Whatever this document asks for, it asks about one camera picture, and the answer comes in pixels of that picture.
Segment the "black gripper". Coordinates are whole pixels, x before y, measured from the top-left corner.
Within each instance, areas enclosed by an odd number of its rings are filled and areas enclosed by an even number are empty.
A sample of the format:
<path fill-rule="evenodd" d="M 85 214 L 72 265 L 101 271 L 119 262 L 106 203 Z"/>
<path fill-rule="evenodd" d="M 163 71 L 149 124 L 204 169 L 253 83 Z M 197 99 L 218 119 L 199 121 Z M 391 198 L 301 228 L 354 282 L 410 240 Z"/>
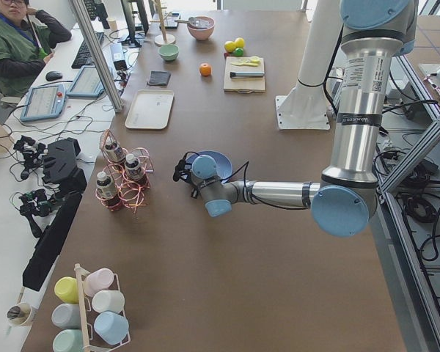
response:
<path fill-rule="evenodd" d="M 188 176 L 188 180 L 190 181 L 190 184 L 192 186 L 191 198 L 197 199 L 200 195 L 200 184 L 202 182 L 202 179 L 191 172 Z"/>

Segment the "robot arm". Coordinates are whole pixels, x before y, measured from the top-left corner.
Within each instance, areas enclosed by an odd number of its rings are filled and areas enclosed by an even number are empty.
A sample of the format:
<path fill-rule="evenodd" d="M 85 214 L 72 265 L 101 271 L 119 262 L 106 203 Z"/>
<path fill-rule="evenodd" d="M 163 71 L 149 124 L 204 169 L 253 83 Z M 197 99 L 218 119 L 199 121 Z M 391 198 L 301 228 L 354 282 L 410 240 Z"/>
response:
<path fill-rule="evenodd" d="M 386 85 L 394 57 L 414 47 L 416 1 L 319 1 L 292 90 L 276 99 L 282 129 L 319 129 L 326 80 L 337 50 L 346 56 L 331 161 L 318 183 L 260 182 L 220 177 L 214 158 L 197 156 L 187 181 L 212 217 L 237 202 L 288 210 L 308 209 L 331 235 L 361 232 L 378 203 L 373 155 L 381 126 Z"/>

